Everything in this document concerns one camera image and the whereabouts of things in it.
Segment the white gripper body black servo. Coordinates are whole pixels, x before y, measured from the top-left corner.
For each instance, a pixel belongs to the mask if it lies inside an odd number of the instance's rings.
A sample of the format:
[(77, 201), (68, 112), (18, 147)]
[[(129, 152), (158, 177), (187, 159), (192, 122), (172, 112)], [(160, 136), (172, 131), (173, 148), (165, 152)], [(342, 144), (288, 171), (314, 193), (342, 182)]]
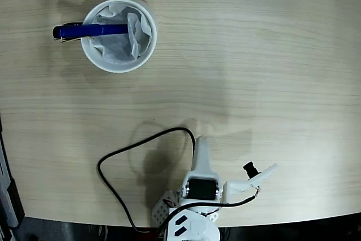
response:
[(179, 204), (220, 203), (223, 193), (223, 182), (219, 174), (211, 170), (190, 170), (187, 172), (180, 190)]

